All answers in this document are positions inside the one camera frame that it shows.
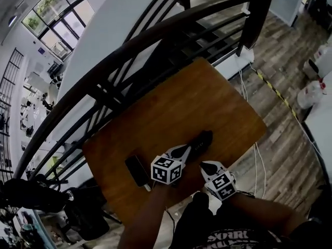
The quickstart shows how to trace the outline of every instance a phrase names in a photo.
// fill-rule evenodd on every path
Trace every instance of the black phone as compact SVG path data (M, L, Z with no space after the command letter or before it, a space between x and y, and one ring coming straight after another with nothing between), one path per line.
M149 183L150 177L147 175L137 156L131 156L125 163L136 184L141 187Z

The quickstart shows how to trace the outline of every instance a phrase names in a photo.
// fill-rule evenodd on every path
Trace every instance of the staircase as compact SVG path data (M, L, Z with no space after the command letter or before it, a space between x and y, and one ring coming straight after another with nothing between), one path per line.
M203 57L211 64L215 64L232 54L239 56L243 46L251 48L256 43L271 3L271 0L224 0L190 8L190 0L172 0L161 13L160 10L167 1L162 1L155 9L157 13L151 13L150 16L153 18L148 18L147 22L142 24L143 19L148 16L157 2L153 0L134 25L123 45L86 73L62 97L35 132L14 177L20 178L23 175L43 141L79 102L89 96L96 100L95 105L58 139L30 177L30 179L34 178L54 152L66 143L70 147L45 174L48 177L59 165L66 163L58 174L60 183L64 183L86 164L81 151L85 141L159 83L177 73L197 57ZM185 10L165 19L176 3L180 3ZM240 13L214 25L208 25L203 20L214 13L243 3L250 4L249 16ZM158 14L157 21L150 26ZM241 18L245 18L244 25L235 27L227 34L219 30ZM137 56L152 46L155 47L144 65L138 70L131 71ZM86 125L85 132L75 142L67 143L71 136L84 125ZM54 180L50 179L50 184L56 184Z

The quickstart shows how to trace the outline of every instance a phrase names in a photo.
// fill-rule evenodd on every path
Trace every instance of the white container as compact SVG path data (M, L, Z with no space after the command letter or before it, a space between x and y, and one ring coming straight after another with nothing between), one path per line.
M315 60L317 60L319 57L321 57L322 55L324 55L328 49L330 49L331 47L328 44L323 44L320 45L318 47L317 52L314 54L314 58Z
M310 108L321 100L325 87L325 83L319 82L317 80L309 83L297 94L297 103L302 109Z

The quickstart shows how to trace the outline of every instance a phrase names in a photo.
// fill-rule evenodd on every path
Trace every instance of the window frame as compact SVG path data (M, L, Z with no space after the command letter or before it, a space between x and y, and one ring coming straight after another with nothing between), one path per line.
M39 35L36 35L33 31L31 31L31 29L25 25L25 23L23 22L23 20L21 21L22 24L35 36L37 37L37 39L39 41L42 42L42 38L46 35L46 33L48 31L52 31L54 32L54 34L60 39L60 41L70 50L70 52L68 54L66 54L64 57L59 57L56 53L54 53L48 46L45 45L45 43L43 43L52 53L54 53L60 60L64 60L71 52L74 51L74 48L72 48L67 42L66 40L58 33L55 31L54 27L56 26L56 24L58 24L59 22L62 22L66 28L68 28L68 30L74 35L74 37L79 40L79 36L77 35L77 33L70 27L70 25L67 23L67 21L64 19L69 13L73 13L78 21L83 25L84 29L86 28L86 24L84 23L84 21L82 20L82 18L77 14L77 12L75 11L75 7L77 5L79 5L80 3L82 3L84 0L75 0L73 3L70 3L68 0L66 0L66 2L69 4L68 7L66 7L59 15L57 15L49 24L47 24L43 19L42 17L39 16L39 14L35 11L35 7L36 5L38 5L38 3L29 11L29 13L31 11L33 11L37 17L44 23L44 25L46 26L41 32Z

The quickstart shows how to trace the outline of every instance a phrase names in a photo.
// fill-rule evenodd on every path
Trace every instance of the table top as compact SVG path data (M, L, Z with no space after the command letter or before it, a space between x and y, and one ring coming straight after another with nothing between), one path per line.
M144 187L137 187L125 160L137 155L150 174L157 155L186 144L202 130L213 131L212 144L186 165L178 187L169 195L171 207L204 186L201 161L216 160L228 167L266 130L248 102L206 60L195 60L158 85L84 144L94 178L125 225L149 195Z

